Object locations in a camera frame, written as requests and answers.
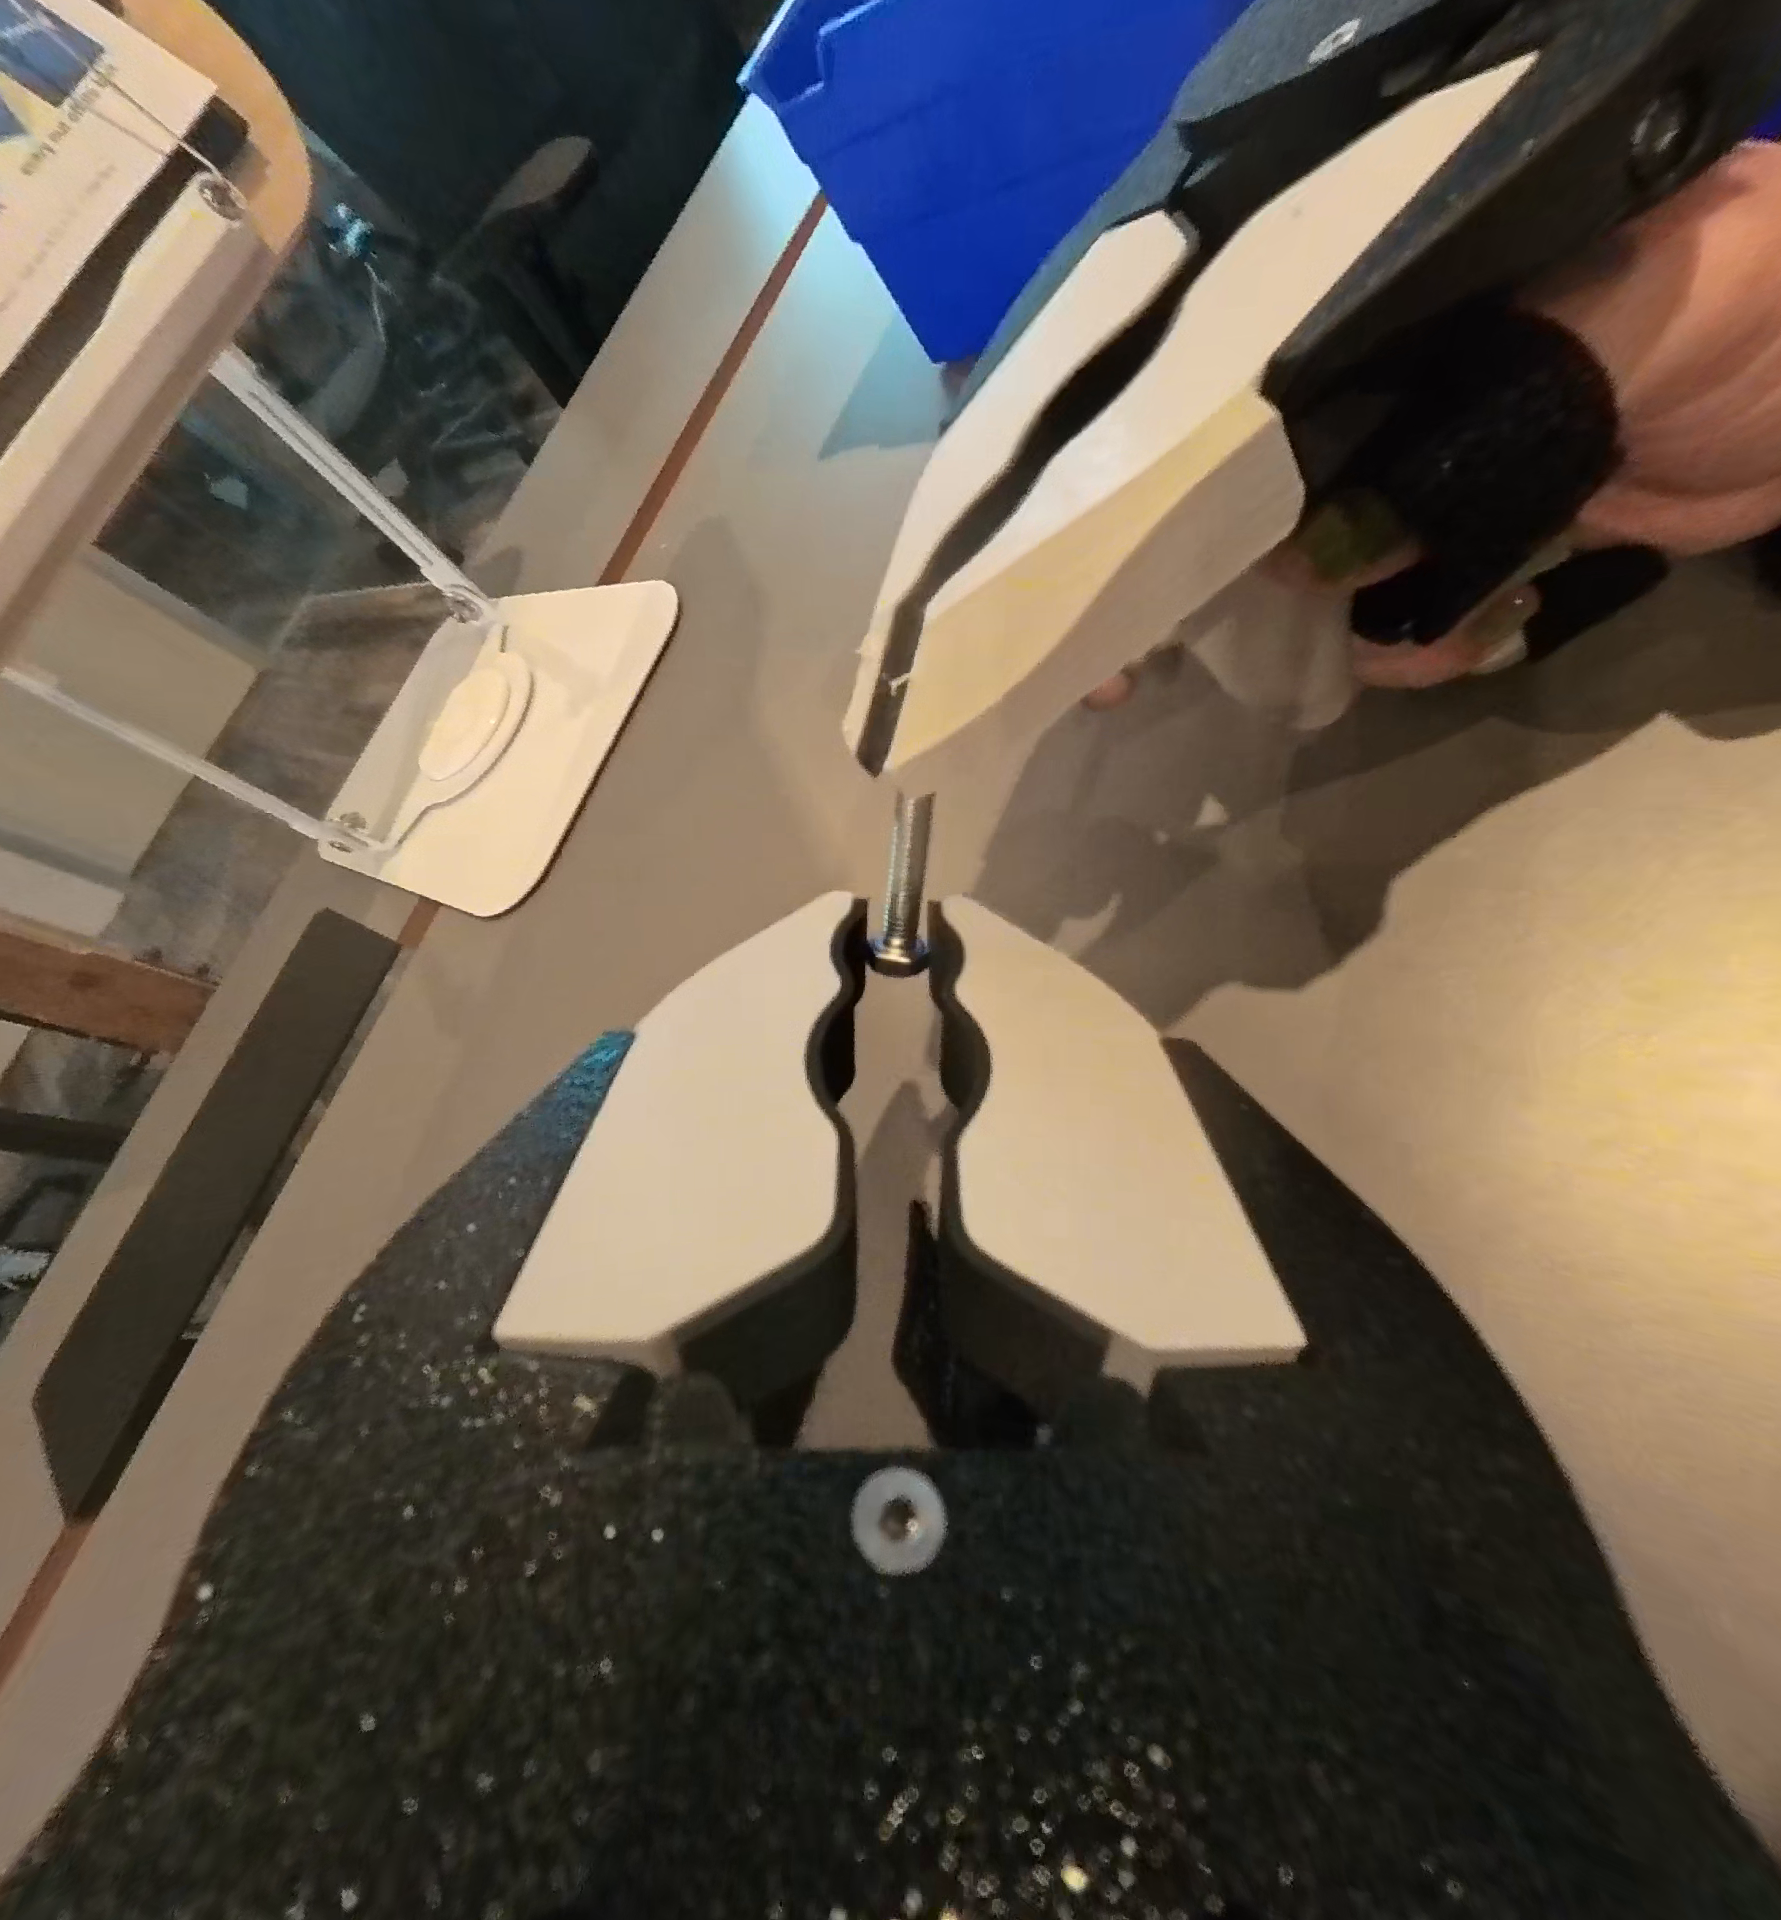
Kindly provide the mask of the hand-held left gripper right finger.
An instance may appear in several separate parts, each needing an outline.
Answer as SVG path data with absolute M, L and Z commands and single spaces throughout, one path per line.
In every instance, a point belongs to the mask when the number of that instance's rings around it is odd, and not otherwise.
M 1158 1029 L 966 895 L 933 907 L 945 1328 L 999 1384 L 1155 1384 L 1307 1343 Z

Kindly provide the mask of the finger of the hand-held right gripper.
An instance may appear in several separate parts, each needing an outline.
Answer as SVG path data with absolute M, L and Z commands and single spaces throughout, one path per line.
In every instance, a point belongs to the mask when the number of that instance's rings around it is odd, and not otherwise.
M 952 754 L 1056 655 L 1044 564 L 1083 505 L 1044 497 L 1053 463 L 1142 370 L 1183 296 L 1193 237 L 1162 210 L 1104 232 L 1017 334 L 935 444 L 908 497 L 864 631 L 845 737 L 864 770 Z
M 1217 248 L 1165 210 L 1193 237 L 1168 326 L 1024 505 L 1029 520 L 1043 500 L 1085 507 L 1043 546 L 1044 564 L 1072 571 L 1050 603 L 1072 614 L 1062 645 L 951 754 L 870 776 L 935 784 L 989 743 L 994 721 L 1047 723 L 1286 539 L 1304 482 L 1262 394 L 1269 361 L 1535 61 L 1523 53 L 1424 94 L 1269 196 Z

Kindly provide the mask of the brown wooden table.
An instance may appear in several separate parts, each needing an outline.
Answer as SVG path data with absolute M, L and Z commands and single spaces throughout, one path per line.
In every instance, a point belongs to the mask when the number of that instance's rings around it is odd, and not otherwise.
M 204 976 L 0 912 L 2 1021 L 134 1053 L 173 1053 L 214 991 Z

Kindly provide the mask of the person's right hand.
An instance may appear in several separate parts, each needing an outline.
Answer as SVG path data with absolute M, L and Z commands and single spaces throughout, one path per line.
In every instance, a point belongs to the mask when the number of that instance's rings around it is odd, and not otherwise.
M 1367 375 L 1387 415 L 1267 560 L 1363 686 L 1547 660 L 1731 549 L 1781 599 L 1781 139 Z

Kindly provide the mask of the black flat table plate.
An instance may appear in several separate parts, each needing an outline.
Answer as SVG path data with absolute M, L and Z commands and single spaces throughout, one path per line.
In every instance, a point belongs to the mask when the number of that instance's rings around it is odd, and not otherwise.
M 33 1391 L 62 1518 L 95 1511 L 173 1378 L 182 1336 L 266 1196 L 398 954 L 322 910 L 201 1098 Z

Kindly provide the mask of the silver metal bolt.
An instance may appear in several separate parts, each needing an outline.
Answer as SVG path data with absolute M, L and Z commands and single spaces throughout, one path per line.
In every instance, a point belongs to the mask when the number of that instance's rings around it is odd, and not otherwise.
M 888 839 L 879 933 L 922 938 L 933 820 L 933 793 L 899 796 Z

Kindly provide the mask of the blue plastic bin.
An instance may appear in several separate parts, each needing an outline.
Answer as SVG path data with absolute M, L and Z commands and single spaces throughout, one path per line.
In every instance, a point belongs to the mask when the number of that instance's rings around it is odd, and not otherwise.
M 1241 1 L 793 1 L 740 71 L 937 366 L 979 355 Z

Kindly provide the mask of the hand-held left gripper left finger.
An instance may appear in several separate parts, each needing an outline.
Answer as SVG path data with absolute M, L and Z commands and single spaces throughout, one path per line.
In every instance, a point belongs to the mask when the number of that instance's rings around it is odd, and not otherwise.
M 494 1319 L 506 1351 L 814 1374 L 855 1311 L 866 903 L 826 891 L 643 1017 Z

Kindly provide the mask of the printed paper sign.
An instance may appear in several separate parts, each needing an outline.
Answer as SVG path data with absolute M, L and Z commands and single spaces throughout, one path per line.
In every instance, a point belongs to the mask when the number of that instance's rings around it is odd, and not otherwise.
M 100 3 L 0 1 L 0 386 L 218 103 L 194 65 Z

